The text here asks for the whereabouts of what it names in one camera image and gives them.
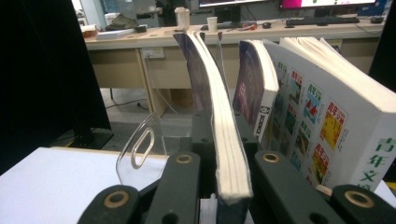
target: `monitor screen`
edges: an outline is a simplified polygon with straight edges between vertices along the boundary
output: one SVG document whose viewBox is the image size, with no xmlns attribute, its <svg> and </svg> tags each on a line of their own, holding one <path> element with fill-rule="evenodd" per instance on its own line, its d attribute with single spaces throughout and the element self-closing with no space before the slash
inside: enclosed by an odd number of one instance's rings
<svg viewBox="0 0 396 224">
<path fill-rule="evenodd" d="M 229 7 L 229 6 L 239 6 L 251 3 L 266 2 L 269 0 L 199 0 L 200 8 L 208 7 Z"/>
<path fill-rule="evenodd" d="M 319 8 L 319 7 L 359 7 L 364 5 L 371 5 L 375 0 L 281 0 L 281 9 L 305 9 L 305 8 Z"/>
</svg>

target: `desk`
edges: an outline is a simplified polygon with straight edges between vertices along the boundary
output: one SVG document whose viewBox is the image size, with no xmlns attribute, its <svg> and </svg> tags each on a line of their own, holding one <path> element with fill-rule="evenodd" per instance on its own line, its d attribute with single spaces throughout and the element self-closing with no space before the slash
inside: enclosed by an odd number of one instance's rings
<svg viewBox="0 0 396 224">
<path fill-rule="evenodd" d="M 268 39 L 279 41 L 287 36 L 314 36 L 326 39 L 343 39 L 341 54 L 368 73 L 375 55 L 378 38 L 384 24 L 371 24 L 361 20 L 358 24 L 332 24 L 329 26 L 305 25 L 285 28 L 285 22 L 273 21 L 271 29 L 258 27 L 254 31 L 223 31 L 223 58 L 228 87 L 236 86 L 239 70 L 238 43 L 243 39 Z M 190 30 L 199 31 L 202 25 L 193 25 Z M 190 78 L 184 56 L 172 36 L 175 27 L 148 29 L 143 34 L 132 34 L 116 40 L 96 41 L 87 38 L 87 49 L 92 56 L 92 64 L 101 88 L 144 88 L 147 91 L 150 112 L 159 116 L 167 104 L 159 92 L 172 101 L 172 89 L 188 90 Z M 205 42 L 215 50 L 217 35 L 205 31 Z M 163 48 L 164 58 L 145 59 L 142 48 Z"/>
<path fill-rule="evenodd" d="M 120 184 L 119 154 L 82 148 L 36 149 L 0 176 L 0 223 L 77 223 L 99 192 Z M 142 178 L 134 187 L 142 189 L 150 183 Z"/>
</svg>

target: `white book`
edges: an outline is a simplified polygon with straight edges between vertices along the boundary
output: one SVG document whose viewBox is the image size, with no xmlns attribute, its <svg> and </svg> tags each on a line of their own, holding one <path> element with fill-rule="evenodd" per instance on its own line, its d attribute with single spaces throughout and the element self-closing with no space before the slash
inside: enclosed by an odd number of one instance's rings
<svg viewBox="0 0 396 224">
<path fill-rule="evenodd" d="M 118 39 L 122 36 L 131 34 L 133 31 L 134 29 L 101 32 L 96 35 L 96 39 L 97 40 Z"/>
<path fill-rule="evenodd" d="M 250 130 L 261 142 L 279 90 L 276 70 L 260 40 L 241 41 L 239 58 L 233 110 L 245 117 Z"/>
<path fill-rule="evenodd" d="M 174 37 L 187 60 L 196 110 L 212 111 L 218 194 L 228 205 L 251 198 L 248 160 L 219 69 L 198 32 Z"/>
<path fill-rule="evenodd" d="M 281 86 L 266 145 L 312 185 L 375 190 L 396 156 L 396 93 L 323 40 L 264 41 Z"/>
</svg>

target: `colorful book cover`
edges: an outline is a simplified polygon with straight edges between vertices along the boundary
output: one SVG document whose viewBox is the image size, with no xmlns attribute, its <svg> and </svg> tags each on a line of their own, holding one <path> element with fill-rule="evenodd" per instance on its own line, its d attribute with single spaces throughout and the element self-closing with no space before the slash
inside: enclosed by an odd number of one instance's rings
<svg viewBox="0 0 396 224">
<path fill-rule="evenodd" d="M 286 155 L 314 186 L 375 190 L 396 157 L 396 93 L 357 69 L 335 75 L 287 46 L 263 44 L 279 83 L 266 148 Z"/>
</svg>

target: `office desk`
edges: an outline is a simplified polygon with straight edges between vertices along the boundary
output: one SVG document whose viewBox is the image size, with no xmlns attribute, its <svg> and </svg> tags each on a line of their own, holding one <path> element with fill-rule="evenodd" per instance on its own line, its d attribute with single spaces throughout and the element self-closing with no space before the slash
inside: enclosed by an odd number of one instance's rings
<svg viewBox="0 0 396 224">
<path fill-rule="evenodd" d="M 384 25 L 361 20 L 358 24 L 285 28 L 284 21 L 272 22 L 271 29 L 263 29 L 259 26 L 254 31 L 220 30 L 223 32 L 221 43 L 227 84 L 230 89 L 236 86 L 240 40 L 265 38 L 277 42 L 280 37 L 287 36 L 342 39 L 341 54 L 361 71 L 368 73 Z M 193 25 L 190 30 L 199 31 L 201 26 Z M 96 41 L 94 37 L 86 39 L 99 86 L 144 88 L 147 91 L 150 112 L 157 112 L 160 116 L 167 108 L 160 93 L 171 103 L 171 90 L 188 91 L 191 88 L 184 56 L 172 36 L 174 30 L 175 27 L 153 28 L 143 34 L 132 34 L 116 40 Z M 205 33 L 205 42 L 209 49 L 216 50 L 217 35 L 208 31 Z M 164 58 L 145 58 L 142 48 L 163 48 Z"/>
</svg>

